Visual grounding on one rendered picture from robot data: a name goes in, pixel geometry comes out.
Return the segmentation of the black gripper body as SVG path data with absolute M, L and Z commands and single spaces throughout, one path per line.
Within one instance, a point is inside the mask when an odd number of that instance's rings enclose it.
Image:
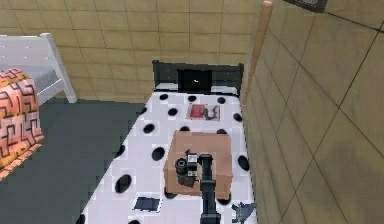
M 197 172 L 197 162 L 195 160 L 190 161 L 185 158 L 179 158 L 175 162 L 175 169 L 177 174 L 177 180 L 180 185 L 186 187 L 193 187 L 196 182 L 198 172 Z

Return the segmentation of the brown cardboard box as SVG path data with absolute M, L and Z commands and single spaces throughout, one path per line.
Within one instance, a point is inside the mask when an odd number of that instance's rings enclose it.
M 212 179 L 216 181 L 215 197 L 227 200 L 232 185 L 231 138 L 228 134 L 176 131 L 170 144 L 164 165 L 164 179 L 167 193 L 201 196 L 200 184 L 192 187 L 180 185 L 177 181 L 175 162 L 191 153 L 210 154 L 212 161 Z

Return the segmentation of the white bed with black spots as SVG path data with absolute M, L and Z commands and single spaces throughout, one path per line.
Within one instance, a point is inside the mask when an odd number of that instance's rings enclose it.
M 227 200 L 217 199 L 220 224 L 233 223 L 233 204 L 256 203 L 240 105 L 241 63 L 209 65 L 153 61 L 154 89 L 122 142 L 76 224 L 200 224 L 201 196 L 167 193 L 164 165 L 176 131 L 228 134 L 232 185 Z M 210 70 L 210 92 L 178 90 L 178 70 Z M 191 120 L 190 104 L 220 106 L 219 121 Z M 160 200 L 156 212 L 134 210 L 138 197 Z

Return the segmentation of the dark grey flat tablet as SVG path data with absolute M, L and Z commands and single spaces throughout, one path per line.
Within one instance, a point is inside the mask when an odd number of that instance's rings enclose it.
M 133 209 L 140 211 L 156 212 L 159 206 L 160 200 L 158 198 L 138 197 Z

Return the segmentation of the red and white book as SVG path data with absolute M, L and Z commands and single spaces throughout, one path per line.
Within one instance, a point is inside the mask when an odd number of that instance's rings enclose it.
M 220 106 L 212 104 L 190 104 L 186 117 L 191 120 L 219 121 Z

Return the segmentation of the dark grey jagged object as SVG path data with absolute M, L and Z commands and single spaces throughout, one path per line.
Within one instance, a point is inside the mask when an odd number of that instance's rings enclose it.
M 231 208 L 235 211 L 235 217 L 232 219 L 232 222 L 244 224 L 256 207 L 256 203 L 244 204 L 240 202 L 238 205 L 233 204 Z

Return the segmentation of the wooden baseball bat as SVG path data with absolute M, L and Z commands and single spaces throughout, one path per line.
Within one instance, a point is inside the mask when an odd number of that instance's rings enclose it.
M 249 73 L 248 73 L 248 78 L 246 82 L 244 97 L 242 100 L 242 105 L 244 107 L 247 106 L 247 101 L 248 101 L 252 80 L 254 77 L 254 73 L 255 73 L 255 69 L 256 69 L 259 57 L 261 55 L 261 50 L 264 44 L 268 26 L 270 23 L 273 7 L 274 7 L 274 0 L 263 0 L 260 7 L 256 33 L 255 33 L 255 38 L 253 42 Z

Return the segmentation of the white bed with orange blanket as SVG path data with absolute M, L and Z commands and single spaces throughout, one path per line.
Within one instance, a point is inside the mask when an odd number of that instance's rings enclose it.
M 0 181 L 41 147 L 40 107 L 77 101 L 53 36 L 0 35 Z

